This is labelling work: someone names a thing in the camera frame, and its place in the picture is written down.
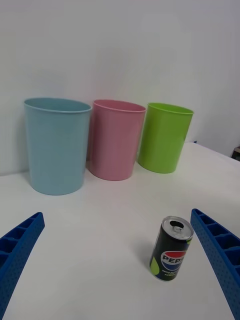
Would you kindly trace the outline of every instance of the pink cup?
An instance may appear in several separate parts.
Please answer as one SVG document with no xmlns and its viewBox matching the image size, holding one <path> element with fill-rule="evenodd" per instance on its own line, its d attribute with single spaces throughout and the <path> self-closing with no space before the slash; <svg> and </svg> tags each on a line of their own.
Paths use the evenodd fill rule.
<svg viewBox="0 0 240 320">
<path fill-rule="evenodd" d="M 138 104 L 95 100 L 93 103 L 89 170 L 112 181 L 132 175 L 146 109 Z"/>
</svg>

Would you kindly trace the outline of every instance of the light blue cup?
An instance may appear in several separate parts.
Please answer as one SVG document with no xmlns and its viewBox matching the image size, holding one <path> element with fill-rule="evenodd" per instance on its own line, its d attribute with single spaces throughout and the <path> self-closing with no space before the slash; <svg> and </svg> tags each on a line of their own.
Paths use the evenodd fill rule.
<svg viewBox="0 0 240 320">
<path fill-rule="evenodd" d="M 31 186 L 46 195 L 65 195 L 84 182 L 88 104 L 56 98 L 24 102 Z"/>
</svg>

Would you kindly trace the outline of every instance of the green cup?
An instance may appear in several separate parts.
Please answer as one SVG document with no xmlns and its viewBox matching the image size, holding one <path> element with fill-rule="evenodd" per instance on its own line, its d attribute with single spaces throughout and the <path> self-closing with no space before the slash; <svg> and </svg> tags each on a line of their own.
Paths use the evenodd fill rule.
<svg viewBox="0 0 240 320">
<path fill-rule="evenodd" d="M 138 163 L 153 172 L 174 172 L 193 114 L 192 110 L 181 106 L 150 102 Z"/>
</svg>

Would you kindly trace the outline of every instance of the white wall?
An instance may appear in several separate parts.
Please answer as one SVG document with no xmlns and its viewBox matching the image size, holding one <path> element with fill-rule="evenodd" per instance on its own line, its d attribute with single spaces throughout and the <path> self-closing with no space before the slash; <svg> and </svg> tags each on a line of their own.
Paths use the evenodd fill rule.
<svg viewBox="0 0 240 320">
<path fill-rule="evenodd" d="M 237 6 L 1 1 L 0 174 L 28 167 L 22 101 L 35 96 L 182 105 L 195 111 L 187 139 L 230 155 L 240 143 Z"/>
</svg>

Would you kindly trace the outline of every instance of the pepsi can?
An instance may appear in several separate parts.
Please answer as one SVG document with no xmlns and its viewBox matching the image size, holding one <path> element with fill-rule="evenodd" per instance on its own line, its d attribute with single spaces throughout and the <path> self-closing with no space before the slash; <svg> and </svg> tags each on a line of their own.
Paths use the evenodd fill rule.
<svg viewBox="0 0 240 320">
<path fill-rule="evenodd" d="M 188 221 L 177 216 L 163 219 L 150 260 L 157 278 L 169 281 L 177 276 L 193 235 Z"/>
</svg>

